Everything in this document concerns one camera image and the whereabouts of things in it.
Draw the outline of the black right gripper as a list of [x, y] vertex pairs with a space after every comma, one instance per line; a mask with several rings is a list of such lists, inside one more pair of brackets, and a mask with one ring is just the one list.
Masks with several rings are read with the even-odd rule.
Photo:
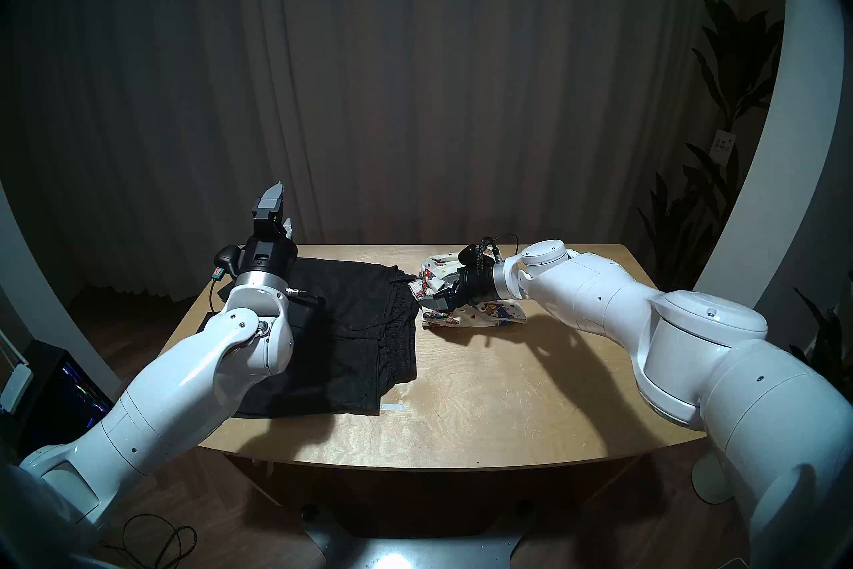
[[496, 302], [499, 295], [494, 268], [495, 263], [484, 263], [481, 267], [463, 265], [457, 271], [433, 271], [433, 294], [418, 298], [418, 304], [426, 310], [449, 314], [465, 306]]

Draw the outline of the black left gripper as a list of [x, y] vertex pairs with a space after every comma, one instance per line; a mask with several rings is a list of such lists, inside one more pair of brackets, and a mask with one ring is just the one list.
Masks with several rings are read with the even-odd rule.
[[252, 209], [253, 234], [240, 251], [234, 280], [251, 272], [262, 272], [288, 281], [299, 248], [292, 239], [291, 218], [281, 219], [282, 198], [282, 182], [276, 182], [257, 198]]

